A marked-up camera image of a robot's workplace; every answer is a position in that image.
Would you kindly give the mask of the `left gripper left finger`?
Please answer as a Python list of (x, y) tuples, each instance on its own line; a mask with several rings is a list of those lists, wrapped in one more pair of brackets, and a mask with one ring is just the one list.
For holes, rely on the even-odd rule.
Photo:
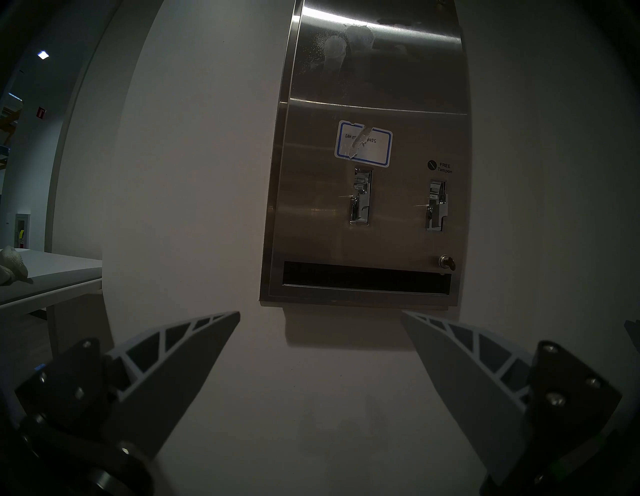
[(101, 351), (82, 338), (15, 389), (25, 414), (66, 435), (129, 442), (154, 458), (199, 394), (240, 312), (148, 329)]

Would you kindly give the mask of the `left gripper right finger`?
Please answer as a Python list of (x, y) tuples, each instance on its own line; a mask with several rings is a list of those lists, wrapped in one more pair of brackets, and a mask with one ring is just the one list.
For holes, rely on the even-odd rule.
[(401, 323), (487, 475), (480, 495), (547, 495), (604, 447), (622, 394), (564, 346), (404, 310)]

